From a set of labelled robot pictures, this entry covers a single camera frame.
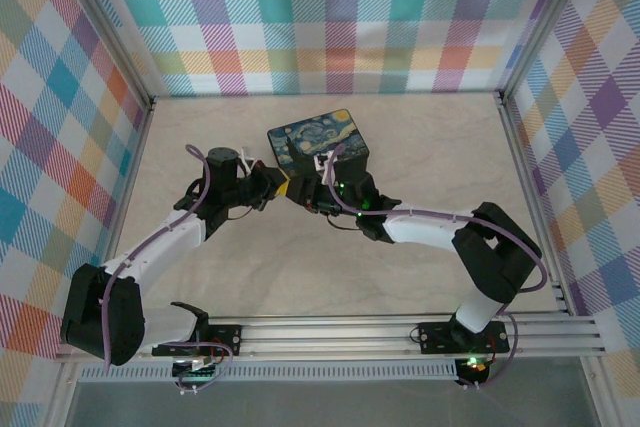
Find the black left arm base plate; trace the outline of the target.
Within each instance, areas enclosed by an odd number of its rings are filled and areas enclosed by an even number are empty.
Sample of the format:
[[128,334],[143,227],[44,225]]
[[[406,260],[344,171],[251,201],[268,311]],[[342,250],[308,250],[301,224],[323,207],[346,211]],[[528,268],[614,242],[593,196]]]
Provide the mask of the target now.
[[202,324],[187,340],[167,341],[151,350],[156,357],[207,357],[226,355],[226,351],[212,346],[212,343],[227,346],[234,355],[240,351],[242,326],[237,324]]

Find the aluminium table side rail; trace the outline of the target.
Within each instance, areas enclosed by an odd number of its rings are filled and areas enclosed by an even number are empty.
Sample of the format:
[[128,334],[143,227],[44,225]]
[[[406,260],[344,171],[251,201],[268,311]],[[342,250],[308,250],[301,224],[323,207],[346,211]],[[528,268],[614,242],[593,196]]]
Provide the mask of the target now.
[[542,251],[542,260],[546,266],[548,282],[551,284],[552,291],[556,296],[559,310],[567,315],[574,315],[575,312],[570,295],[566,293],[564,276],[559,265],[556,247],[544,218],[537,186],[529,170],[524,146],[519,138],[514,118],[509,110],[509,104],[505,100],[504,93],[500,90],[494,92],[494,99],[516,166],[517,175],[535,231],[537,244]]
[[142,153],[149,133],[154,107],[135,100],[127,101],[116,117],[113,133],[107,143],[107,185],[99,173],[98,184],[107,193],[104,225],[88,264],[100,267],[114,257],[121,240],[124,221],[130,205]]

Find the aluminium frame post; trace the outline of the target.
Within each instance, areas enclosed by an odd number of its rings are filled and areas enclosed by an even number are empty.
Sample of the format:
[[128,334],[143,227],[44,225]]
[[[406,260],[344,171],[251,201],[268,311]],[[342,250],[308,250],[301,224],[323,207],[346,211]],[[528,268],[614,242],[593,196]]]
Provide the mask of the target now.
[[501,106],[506,106],[513,99],[568,1],[537,0],[533,9],[537,16],[528,20],[527,28],[522,32],[524,38],[516,45],[516,55],[511,56],[504,79],[496,90],[495,96]]
[[112,25],[103,4],[100,0],[79,0],[86,12],[89,21],[94,26],[98,36],[104,42],[108,52],[113,57],[117,67],[120,69],[124,79],[132,88],[138,101],[146,108],[152,110],[154,97],[143,82],[143,78],[138,69],[134,66],[131,57],[125,49],[125,45],[119,38],[115,27]]

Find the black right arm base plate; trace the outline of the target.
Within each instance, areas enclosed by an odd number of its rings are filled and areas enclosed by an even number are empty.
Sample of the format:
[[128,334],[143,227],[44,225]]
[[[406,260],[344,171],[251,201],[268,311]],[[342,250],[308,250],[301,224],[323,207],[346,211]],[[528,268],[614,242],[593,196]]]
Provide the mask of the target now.
[[500,321],[490,321],[480,333],[472,333],[453,321],[423,322],[418,324],[418,340],[422,354],[502,354],[510,351],[505,324]]

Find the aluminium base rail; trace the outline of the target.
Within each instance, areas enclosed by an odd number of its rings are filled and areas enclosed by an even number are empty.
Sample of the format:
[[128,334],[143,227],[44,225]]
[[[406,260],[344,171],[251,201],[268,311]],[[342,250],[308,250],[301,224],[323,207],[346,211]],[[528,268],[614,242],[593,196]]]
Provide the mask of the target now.
[[[447,322],[445,315],[379,316],[261,316],[219,317],[210,324],[242,326],[238,361],[343,361],[466,359],[465,354],[422,354],[418,324]],[[495,360],[510,355],[522,357],[599,357],[606,351],[596,321],[563,312],[513,313],[494,321],[505,324],[510,351],[495,354]],[[159,359],[152,348],[161,340],[140,346],[127,342],[126,351],[115,353],[112,363]]]

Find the black box starry night lid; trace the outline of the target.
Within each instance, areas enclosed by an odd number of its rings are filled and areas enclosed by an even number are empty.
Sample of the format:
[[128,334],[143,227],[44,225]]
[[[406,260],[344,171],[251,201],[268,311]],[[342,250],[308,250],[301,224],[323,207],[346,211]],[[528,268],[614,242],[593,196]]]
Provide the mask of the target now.
[[345,150],[334,160],[334,178],[355,182],[366,173],[370,151],[346,109],[275,127],[267,138],[279,168],[289,178],[322,175],[324,159],[339,145]]

